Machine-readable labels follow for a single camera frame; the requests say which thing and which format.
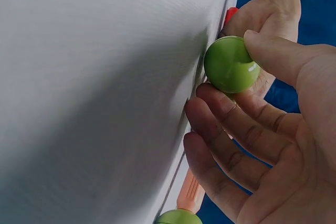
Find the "hand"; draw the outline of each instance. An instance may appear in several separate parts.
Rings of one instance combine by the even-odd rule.
[[[335,223],[336,48],[252,31],[244,39],[262,68],[296,88],[302,115],[276,109],[251,91],[236,96],[237,106],[202,84],[186,105],[195,131],[184,138],[190,168],[235,223]],[[227,133],[273,167],[245,155]]]
[[[220,37],[242,37],[246,30],[251,29],[297,42],[300,16],[300,0],[251,0],[232,17]],[[273,75],[261,71],[251,90],[264,97],[274,80]]]

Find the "red object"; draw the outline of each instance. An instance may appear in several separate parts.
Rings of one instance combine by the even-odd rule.
[[[238,10],[239,9],[237,7],[231,7],[229,10],[227,10],[224,25],[230,21],[230,19],[237,13]]]

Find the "green sphere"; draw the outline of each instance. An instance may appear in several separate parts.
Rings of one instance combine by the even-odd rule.
[[[202,224],[200,218],[190,211],[175,209],[158,217],[155,224]]]
[[[250,88],[260,74],[260,66],[252,61],[244,39],[237,36],[216,40],[205,53],[204,69],[213,86],[231,94]]]

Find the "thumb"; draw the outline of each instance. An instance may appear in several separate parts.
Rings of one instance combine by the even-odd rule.
[[[244,42],[251,58],[261,68],[293,87],[302,66],[314,57],[303,45],[252,30],[245,32]]]

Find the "white surface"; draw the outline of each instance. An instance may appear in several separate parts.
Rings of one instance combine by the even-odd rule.
[[[224,7],[224,11],[225,11],[224,17],[225,17],[227,9],[229,9],[230,7],[235,7],[236,4],[237,4],[237,0],[226,0],[225,7]],[[190,128],[190,125],[188,124],[186,128],[186,133],[189,132],[190,130],[191,128]],[[171,167],[171,168],[177,167],[178,170],[175,171],[176,175],[175,175],[173,183],[171,184],[171,189],[169,191],[169,194],[161,209],[161,214],[176,208],[176,200],[177,200],[177,197],[179,196],[180,190],[184,182],[184,178],[188,171],[188,162],[186,160],[185,155],[183,156],[182,161],[181,161],[182,154],[183,154],[183,143],[181,142],[181,146],[178,149],[176,158],[172,162],[172,167]],[[169,182],[171,182],[171,176],[168,176],[167,180],[168,180],[167,183],[169,184]]]
[[[0,223],[151,222],[223,4],[0,0]]]

